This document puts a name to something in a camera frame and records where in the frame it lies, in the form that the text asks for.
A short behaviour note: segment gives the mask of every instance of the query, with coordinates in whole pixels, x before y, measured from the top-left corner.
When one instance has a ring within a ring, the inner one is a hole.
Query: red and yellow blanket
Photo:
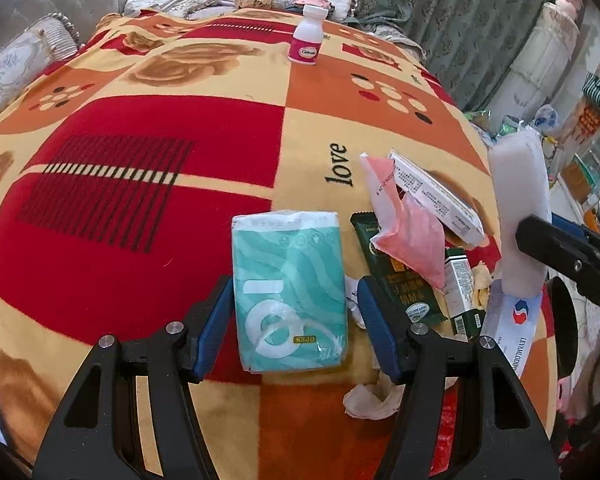
[[[395,148],[434,172],[497,238],[485,147],[436,79],[395,45],[328,22],[318,64],[291,64],[298,20],[106,16],[0,115],[0,422],[28,460],[90,345],[149,335],[231,273],[232,216],[337,211],[346,273],[366,274],[348,221],[370,208],[362,152]],[[479,259],[493,266],[493,242]],[[553,355],[541,323],[525,386],[548,428]],[[191,392],[223,480],[363,479],[393,419],[349,418],[342,397],[375,381],[353,325],[340,368],[261,376],[242,371],[231,325]],[[146,464],[159,470],[146,382],[138,390]],[[446,409],[452,420],[453,393]]]

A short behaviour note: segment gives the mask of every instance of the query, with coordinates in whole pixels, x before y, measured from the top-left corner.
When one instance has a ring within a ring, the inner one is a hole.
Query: pink plastic bag
[[[395,163],[390,158],[360,155],[380,232],[371,243],[410,269],[431,286],[445,285],[445,233],[440,221],[406,192],[402,200],[395,186]]]

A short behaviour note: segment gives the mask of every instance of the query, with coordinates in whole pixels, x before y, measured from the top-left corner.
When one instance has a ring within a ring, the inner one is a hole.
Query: green curtain
[[[358,0],[352,24],[401,28],[425,65],[465,110],[494,93],[549,0]]]

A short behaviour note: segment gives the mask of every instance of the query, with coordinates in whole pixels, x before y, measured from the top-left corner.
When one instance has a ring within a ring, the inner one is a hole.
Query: pink label
[[[300,63],[315,64],[315,58],[318,57],[318,52],[320,52],[320,45],[320,43],[292,38],[289,47],[289,59]]]

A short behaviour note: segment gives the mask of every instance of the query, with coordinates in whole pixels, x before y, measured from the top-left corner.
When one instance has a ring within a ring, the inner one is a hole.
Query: tissue pack
[[[347,314],[338,215],[236,216],[232,251],[244,370],[339,365],[346,351]]]

